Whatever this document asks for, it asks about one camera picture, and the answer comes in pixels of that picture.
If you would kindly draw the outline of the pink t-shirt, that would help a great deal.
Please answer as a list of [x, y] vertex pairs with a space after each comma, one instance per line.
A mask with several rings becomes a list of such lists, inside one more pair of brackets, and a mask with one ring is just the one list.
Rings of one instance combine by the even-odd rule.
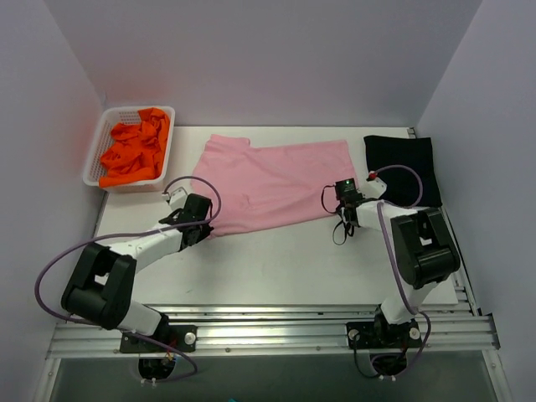
[[337, 200], [323, 198], [323, 188], [356, 176], [344, 140], [252, 147], [219, 135], [206, 142], [193, 174], [193, 191], [222, 205], [215, 237], [324, 218]]

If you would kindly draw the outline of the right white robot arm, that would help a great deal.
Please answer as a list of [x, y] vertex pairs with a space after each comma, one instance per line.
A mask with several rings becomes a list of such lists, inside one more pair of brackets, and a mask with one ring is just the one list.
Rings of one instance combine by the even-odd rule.
[[349, 228], [375, 229], [386, 245], [397, 291], [380, 305], [372, 325], [374, 340], [389, 346], [402, 323], [419, 313], [425, 299], [461, 266], [460, 256], [438, 208], [408, 208], [377, 199], [386, 184], [376, 178], [358, 188], [352, 178], [334, 184], [336, 214]]

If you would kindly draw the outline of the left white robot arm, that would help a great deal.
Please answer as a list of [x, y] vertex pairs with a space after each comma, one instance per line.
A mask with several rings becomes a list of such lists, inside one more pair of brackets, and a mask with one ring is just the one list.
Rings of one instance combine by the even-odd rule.
[[111, 245], [92, 242], [82, 250], [61, 298], [61, 306], [107, 330], [139, 333], [150, 351], [168, 344], [168, 319], [132, 300], [136, 273], [163, 257], [208, 238], [212, 212], [210, 198], [182, 195], [178, 206], [153, 227], [155, 234]]

